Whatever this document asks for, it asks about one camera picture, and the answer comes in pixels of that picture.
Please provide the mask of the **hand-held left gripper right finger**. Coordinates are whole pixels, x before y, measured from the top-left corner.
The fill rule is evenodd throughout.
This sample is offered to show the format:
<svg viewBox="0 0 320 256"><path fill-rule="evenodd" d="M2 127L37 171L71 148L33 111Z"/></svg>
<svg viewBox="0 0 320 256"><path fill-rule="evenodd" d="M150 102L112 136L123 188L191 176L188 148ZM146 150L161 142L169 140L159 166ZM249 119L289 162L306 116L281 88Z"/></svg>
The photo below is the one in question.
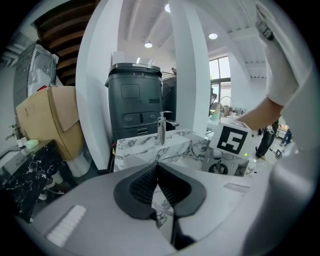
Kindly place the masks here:
<svg viewBox="0 0 320 256"><path fill-rule="evenodd" d="M260 216L269 170L252 177L207 173L160 163L158 184L173 209L176 256L264 256L270 252Z"/></svg>

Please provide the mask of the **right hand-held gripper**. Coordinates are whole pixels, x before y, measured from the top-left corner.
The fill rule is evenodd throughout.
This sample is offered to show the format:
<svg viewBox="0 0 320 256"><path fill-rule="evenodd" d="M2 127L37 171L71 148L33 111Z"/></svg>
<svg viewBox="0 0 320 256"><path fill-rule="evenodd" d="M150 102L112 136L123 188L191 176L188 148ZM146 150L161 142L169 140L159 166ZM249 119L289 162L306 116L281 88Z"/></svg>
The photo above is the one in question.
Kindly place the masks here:
<svg viewBox="0 0 320 256"><path fill-rule="evenodd" d="M243 177L250 163L252 130L243 122L223 117L208 142L201 170Z"/></svg>

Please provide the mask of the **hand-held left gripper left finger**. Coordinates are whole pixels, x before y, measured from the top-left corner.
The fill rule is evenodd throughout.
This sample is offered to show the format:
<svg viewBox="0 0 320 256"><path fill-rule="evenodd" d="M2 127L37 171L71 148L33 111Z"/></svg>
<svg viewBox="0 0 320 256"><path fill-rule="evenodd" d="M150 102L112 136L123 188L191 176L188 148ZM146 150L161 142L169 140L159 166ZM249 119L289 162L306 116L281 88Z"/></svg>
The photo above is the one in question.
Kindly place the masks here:
<svg viewBox="0 0 320 256"><path fill-rule="evenodd" d="M157 165L91 178L43 209L16 221L45 256L169 256L152 208Z"/></svg>

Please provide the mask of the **person's right forearm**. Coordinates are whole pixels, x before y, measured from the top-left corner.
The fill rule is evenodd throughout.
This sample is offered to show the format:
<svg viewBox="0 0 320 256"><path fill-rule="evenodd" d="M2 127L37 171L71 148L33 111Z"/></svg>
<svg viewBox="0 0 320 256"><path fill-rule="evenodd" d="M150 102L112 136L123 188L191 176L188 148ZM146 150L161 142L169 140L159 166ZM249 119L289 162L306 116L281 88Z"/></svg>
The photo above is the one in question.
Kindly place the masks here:
<svg viewBox="0 0 320 256"><path fill-rule="evenodd" d="M266 97L253 110L240 116L237 121L244 123L252 131L257 131L277 121L287 101L287 99L276 100L275 98Z"/></svg>

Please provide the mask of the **white marble sink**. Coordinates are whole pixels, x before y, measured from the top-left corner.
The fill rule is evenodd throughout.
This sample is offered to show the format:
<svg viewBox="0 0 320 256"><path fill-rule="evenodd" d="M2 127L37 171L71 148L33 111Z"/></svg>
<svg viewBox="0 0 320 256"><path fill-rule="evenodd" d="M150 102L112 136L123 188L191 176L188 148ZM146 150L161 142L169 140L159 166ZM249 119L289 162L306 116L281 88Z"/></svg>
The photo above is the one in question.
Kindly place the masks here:
<svg viewBox="0 0 320 256"><path fill-rule="evenodd" d="M205 172L202 171L202 164L208 144L206 138L186 129L169 131L164 145L159 145L156 134L118 140L114 162L116 172L131 167L151 166L151 171L134 179L126 187L127 196L134 202L134 206L128 208L129 214L136 219L156 220L160 228L168 226L174 211L159 187L158 164L173 164ZM256 174L256 162L250 158L244 176L232 177L253 177Z"/></svg>

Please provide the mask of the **chrome faucet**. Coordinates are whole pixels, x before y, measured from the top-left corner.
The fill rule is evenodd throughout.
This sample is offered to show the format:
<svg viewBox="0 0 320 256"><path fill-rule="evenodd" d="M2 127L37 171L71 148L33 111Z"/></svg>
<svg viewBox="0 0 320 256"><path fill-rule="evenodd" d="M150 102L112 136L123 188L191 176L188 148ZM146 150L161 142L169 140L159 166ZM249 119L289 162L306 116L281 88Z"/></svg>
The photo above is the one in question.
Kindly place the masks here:
<svg viewBox="0 0 320 256"><path fill-rule="evenodd" d="M171 120L171 119L167 119L164 114L167 114L167 113L172 113L172 111L161 111L159 113L159 117L157 119L157 136L158 136L158 144L160 146L163 146L166 142L166 130L167 130L167 127L166 125L167 124L170 124L172 125L173 127L177 127L179 126L180 124L178 122L176 122L175 120Z"/></svg>

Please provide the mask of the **white bucket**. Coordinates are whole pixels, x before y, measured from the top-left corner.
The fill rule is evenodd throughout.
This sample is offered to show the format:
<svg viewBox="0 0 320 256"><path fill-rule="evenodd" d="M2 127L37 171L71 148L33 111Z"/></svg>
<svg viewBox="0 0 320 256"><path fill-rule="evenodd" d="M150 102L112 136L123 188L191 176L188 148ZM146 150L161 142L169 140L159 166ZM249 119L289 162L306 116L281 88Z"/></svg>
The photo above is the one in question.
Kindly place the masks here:
<svg viewBox="0 0 320 256"><path fill-rule="evenodd" d="M92 163L92 156L87 151L82 151L75 159L65 160L74 178L79 178L87 174Z"/></svg>

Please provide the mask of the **white pillar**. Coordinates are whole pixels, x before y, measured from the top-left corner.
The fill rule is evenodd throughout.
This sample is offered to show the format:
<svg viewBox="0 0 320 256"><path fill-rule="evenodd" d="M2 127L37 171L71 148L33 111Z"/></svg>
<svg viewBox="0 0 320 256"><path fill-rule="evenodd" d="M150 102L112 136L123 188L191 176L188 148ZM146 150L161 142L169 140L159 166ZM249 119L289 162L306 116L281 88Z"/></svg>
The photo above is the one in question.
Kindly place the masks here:
<svg viewBox="0 0 320 256"><path fill-rule="evenodd" d="M123 0L100 0L82 37L75 74L76 103L85 142L98 170L112 153L108 88L105 83L118 49Z"/></svg>
<svg viewBox="0 0 320 256"><path fill-rule="evenodd" d="M210 107L208 48L196 6L188 0L169 0L175 45L176 119L199 136L207 130Z"/></svg>

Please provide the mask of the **person's white t-shirt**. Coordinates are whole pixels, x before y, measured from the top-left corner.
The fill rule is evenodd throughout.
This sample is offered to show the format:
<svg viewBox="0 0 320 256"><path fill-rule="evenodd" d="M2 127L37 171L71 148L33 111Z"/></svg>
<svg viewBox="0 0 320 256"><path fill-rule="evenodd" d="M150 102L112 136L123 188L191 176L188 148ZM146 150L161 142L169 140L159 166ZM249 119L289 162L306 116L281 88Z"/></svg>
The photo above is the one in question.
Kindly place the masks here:
<svg viewBox="0 0 320 256"><path fill-rule="evenodd" d="M266 96L287 99L281 117L300 151L320 149L320 72L311 51L274 0L256 2L257 20L265 21L274 35L270 41L258 32L265 52Z"/></svg>

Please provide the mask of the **large black appliance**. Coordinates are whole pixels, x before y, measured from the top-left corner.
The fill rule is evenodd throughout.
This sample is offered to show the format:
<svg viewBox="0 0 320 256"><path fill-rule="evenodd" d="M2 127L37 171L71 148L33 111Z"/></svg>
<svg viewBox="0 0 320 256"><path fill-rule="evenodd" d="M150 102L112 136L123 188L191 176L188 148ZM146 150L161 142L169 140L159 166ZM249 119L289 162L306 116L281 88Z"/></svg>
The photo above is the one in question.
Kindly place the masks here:
<svg viewBox="0 0 320 256"><path fill-rule="evenodd" d="M114 142L157 133L162 106L162 71L149 64L116 63L105 87Z"/></svg>

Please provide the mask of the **black marble counter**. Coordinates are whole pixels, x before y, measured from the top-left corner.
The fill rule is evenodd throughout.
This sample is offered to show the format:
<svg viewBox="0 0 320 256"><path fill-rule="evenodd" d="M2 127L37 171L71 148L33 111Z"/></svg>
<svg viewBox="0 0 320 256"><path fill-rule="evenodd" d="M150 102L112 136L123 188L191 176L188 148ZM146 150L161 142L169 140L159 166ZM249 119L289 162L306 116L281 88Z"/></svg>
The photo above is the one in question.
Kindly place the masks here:
<svg viewBox="0 0 320 256"><path fill-rule="evenodd" d="M4 183L4 194L15 216L30 221L39 196L62 161L54 140L42 141L27 151L21 165Z"/></svg>

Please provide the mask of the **large cardboard box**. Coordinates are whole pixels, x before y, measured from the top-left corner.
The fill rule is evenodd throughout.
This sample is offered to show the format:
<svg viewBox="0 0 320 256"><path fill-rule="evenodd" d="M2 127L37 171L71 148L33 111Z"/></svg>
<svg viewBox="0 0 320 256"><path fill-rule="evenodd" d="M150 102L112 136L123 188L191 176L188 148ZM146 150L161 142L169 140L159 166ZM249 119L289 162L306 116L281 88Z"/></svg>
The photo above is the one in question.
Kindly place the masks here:
<svg viewBox="0 0 320 256"><path fill-rule="evenodd" d="M74 86L42 89L16 107L22 133L29 140L53 140L61 158L72 161L84 144Z"/></svg>

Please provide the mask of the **grey white appliance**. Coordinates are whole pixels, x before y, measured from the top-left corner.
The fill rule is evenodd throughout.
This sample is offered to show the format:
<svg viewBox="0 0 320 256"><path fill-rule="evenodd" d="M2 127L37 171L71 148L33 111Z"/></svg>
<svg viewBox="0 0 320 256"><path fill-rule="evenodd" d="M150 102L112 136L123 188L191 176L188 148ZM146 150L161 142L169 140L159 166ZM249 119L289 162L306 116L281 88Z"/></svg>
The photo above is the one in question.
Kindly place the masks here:
<svg viewBox="0 0 320 256"><path fill-rule="evenodd" d="M39 41L28 46L15 64L13 79L13 106L17 107L27 97L56 84L59 57Z"/></svg>

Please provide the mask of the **dark wooden staircase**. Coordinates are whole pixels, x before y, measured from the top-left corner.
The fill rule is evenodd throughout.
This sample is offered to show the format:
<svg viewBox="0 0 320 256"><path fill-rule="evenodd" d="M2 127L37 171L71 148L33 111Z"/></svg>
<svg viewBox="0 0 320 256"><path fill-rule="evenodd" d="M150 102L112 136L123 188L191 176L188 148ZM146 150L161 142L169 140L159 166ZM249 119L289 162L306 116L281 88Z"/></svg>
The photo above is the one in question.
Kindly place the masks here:
<svg viewBox="0 0 320 256"><path fill-rule="evenodd" d="M41 45L58 56L57 77L64 86L76 85L81 42L100 0L69 0L47 11L34 25Z"/></svg>

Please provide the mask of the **glass window wall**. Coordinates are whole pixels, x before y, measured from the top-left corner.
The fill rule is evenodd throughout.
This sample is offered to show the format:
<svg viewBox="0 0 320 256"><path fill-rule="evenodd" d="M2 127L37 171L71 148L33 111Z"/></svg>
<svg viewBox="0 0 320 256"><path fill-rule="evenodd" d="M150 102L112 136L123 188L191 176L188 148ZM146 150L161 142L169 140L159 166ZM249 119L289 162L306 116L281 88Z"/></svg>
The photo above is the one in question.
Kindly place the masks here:
<svg viewBox="0 0 320 256"><path fill-rule="evenodd" d="M229 57L224 56L209 61L210 71L210 103L220 103L221 108L229 107L232 109L233 100L231 99L231 70Z"/></svg>

